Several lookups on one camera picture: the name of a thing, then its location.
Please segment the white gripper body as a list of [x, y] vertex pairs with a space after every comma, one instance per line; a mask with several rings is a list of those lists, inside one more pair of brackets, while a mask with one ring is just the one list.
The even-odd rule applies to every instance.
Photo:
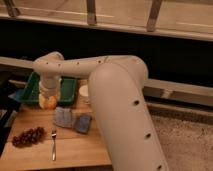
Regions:
[[41, 77], [39, 81], [39, 92], [44, 97], [58, 96], [60, 94], [60, 77]]

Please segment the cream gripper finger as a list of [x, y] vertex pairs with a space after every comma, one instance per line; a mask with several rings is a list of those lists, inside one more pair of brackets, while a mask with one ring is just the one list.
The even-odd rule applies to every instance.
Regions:
[[41, 94], [39, 94], [39, 106], [42, 109], [46, 109], [46, 98]]
[[57, 102], [60, 101], [60, 99], [61, 99], [61, 92], [60, 92], [60, 91], [58, 91], [58, 92], [56, 93], [55, 98], [56, 98], [56, 101], [57, 101]]

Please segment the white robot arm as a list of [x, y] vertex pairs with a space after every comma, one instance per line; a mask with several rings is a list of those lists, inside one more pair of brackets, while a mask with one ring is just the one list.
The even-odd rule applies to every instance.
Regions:
[[91, 108], [114, 171], [169, 171], [142, 89], [148, 69], [132, 55], [66, 60], [52, 52], [33, 62], [40, 92], [58, 93], [62, 76], [86, 78]]

